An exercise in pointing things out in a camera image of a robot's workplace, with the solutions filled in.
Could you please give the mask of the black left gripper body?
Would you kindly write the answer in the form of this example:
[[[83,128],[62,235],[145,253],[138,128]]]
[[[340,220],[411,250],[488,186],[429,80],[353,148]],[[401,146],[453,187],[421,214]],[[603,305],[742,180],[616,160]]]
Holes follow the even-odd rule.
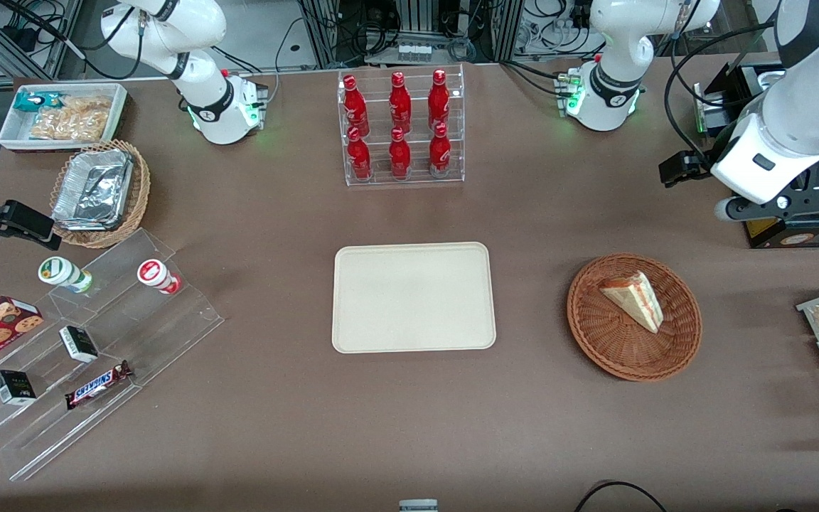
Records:
[[[693,179],[695,181],[699,181],[699,179],[714,177],[714,175],[712,175],[714,165],[721,162],[731,148],[731,135],[718,135],[715,137],[712,146],[706,150],[702,150],[696,146],[695,149],[693,149],[693,152],[695,153],[695,158],[697,159],[697,172],[695,173],[695,177],[693,177]]]

